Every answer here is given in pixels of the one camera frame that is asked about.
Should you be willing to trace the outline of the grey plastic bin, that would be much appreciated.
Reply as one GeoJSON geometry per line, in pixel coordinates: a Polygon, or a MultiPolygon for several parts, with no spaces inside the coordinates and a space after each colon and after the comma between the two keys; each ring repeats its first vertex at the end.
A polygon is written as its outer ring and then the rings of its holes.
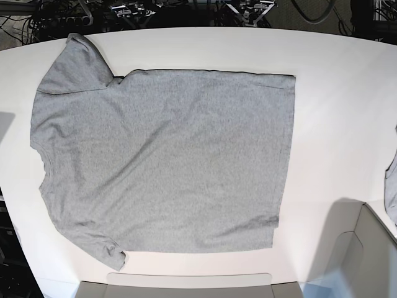
{"type": "Polygon", "coordinates": [[[332,204],[301,289],[303,297],[396,297],[396,238],[368,203],[332,204]]]}

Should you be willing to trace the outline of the grey T-shirt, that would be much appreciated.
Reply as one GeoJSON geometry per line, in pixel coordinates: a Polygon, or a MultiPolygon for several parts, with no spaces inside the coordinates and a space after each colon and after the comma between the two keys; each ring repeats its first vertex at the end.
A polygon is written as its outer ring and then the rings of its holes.
{"type": "Polygon", "coordinates": [[[120,270],[128,251],[270,248],[292,144],[294,76],[133,70],[71,34],[40,82],[30,145],[56,230],[120,270]]]}

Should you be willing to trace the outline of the grey garment at right edge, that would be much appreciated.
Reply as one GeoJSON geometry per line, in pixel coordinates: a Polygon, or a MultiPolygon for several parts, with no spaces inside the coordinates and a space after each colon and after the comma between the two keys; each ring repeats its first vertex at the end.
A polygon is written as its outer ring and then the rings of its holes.
{"type": "Polygon", "coordinates": [[[393,161],[385,171],[385,191],[384,205],[386,213],[391,221],[396,225],[396,194],[397,194],[397,174],[396,174],[397,157],[394,155],[393,161]]]}

